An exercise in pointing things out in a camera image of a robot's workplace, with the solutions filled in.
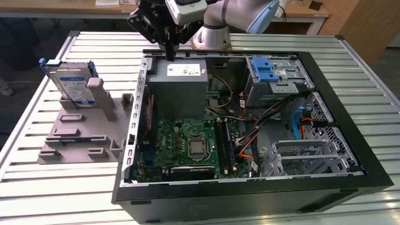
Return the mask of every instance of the label sticker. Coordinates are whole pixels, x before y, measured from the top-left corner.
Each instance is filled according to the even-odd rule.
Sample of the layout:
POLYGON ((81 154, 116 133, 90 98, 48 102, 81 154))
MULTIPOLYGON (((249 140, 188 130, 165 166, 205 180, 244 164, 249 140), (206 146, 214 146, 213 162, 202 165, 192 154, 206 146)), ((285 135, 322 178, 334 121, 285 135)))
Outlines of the label sticker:
POLYGON ((166 76, 200 76, 200 64, 169 64, 166 76))
POLYGON ((284 69, 276 69, 274 74, 276 75, 286 75, 286 71, 284 69))
POLYGON ((60 85, 73 102, 93 104, 94 97, 86 88, 84 77, 60 77, 60 85))
POLYGON ((254 161, 252 161, 250 167, 254 171, 258 171, 258 165, 254 163, 254 161))
POLYGON ((244 100, 240 100, 240 108, 245 108, 245 101, 244 100))

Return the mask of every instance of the aluminum slotted table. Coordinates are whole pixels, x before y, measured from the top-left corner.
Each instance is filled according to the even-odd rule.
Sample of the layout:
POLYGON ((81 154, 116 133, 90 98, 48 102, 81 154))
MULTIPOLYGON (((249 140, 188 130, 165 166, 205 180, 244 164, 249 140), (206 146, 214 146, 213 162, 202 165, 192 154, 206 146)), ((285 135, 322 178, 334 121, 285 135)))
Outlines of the aluminum slotted table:
MULTIPOLYGON (((233 50, 312 53, 394 186, 322 213, 192 224, 398 224, 400 102, 346 41, 333 36, 232 34, 230 42, 233 50)), ((104 88, 120 97, 121 93, 134 93, 141 50, 149 48, 158 47, 138 33, 70 32, 56 58, 92 59, 104 88)), ((58 113, 58 98, 60 93, 45 77, 0 152, 1 225, 136 224, 120 206, 110 204, 117 163, 36 164, 58 113)))

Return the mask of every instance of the wire bundle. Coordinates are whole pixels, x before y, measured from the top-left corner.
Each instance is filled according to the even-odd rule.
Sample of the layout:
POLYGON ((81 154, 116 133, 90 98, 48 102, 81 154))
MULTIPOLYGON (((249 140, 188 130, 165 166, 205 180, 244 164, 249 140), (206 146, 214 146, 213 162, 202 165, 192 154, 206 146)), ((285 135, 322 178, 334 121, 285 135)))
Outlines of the wire bundle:
POLYGON ((256 137, 260 133, 260 128, 264 126, 265 121, 282 110, 284 106, 286 105, 286 103, 290 100, 300 98, 300 97, 306 97, 309 94, 310 94, 310 91, 305 91, 298 94, 289 95, 282 100, 280 100, 277 103, 274 103, 272 106, 269 106, 269 108, 264 111, 261 116, 257 118, 252 129, 248 131, 248 134, 244 135, 237 141, 237 143, 240 144, 246 139, 249 139, 249 141, 246 142, 245 146, 242 147, 242 149, 240 151, 240 154, 238 154, 240 157, 250 157, 249 155, 245 155, 242 153, 244 153, 245 148, 249 146, 249 144, 256 139, 256 137))

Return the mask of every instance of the black cable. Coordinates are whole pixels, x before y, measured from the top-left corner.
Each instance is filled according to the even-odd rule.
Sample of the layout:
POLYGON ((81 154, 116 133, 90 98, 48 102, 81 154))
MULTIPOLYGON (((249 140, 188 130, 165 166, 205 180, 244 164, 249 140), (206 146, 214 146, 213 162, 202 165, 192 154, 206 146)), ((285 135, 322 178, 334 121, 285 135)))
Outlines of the black cable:
POLYGON ((310 94, 310 90, 304 91, 298 94, 288 95, 282 100, 280 100, 277 103, 269 106, 269 108, 265 110, 265 112, 256 120, 252 129, 248 131, 248 134, 240 138, 240 143, 257 133, 260 128, 264 126, 264 121, 268 120, 274 114, 277 114, 282 110, 284 106, 290 100, 300 97, 306 97, 309 94, 310 94))
POLYGON ((286 11, 285 11, 285 9, 281 7, 281 6, 278 6, 280 8, 281 8, 281 10, 282 10, 282 22, 286 22, 288 21, 288 17, 286 17, 286 11))

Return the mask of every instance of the blue cable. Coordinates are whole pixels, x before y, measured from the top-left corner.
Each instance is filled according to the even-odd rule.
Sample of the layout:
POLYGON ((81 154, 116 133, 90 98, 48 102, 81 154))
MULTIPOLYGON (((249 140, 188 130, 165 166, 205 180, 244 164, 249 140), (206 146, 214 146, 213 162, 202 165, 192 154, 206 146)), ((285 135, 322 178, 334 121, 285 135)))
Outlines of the blue cable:
POLYGON ((293 132, 294 132, 294 137, 296 137, 296 139, 297 140, 300 140, 301 139, 301 135, 300 135, 300 133, 298 133, 298 127, 297 127, 297 114, 298 113, 302 113, 302 111, 301 110, 298 110, 298 111, 296 111, 294 113, 293 113, 293 118, 292 118, 292 126, 293 126, 293 132))

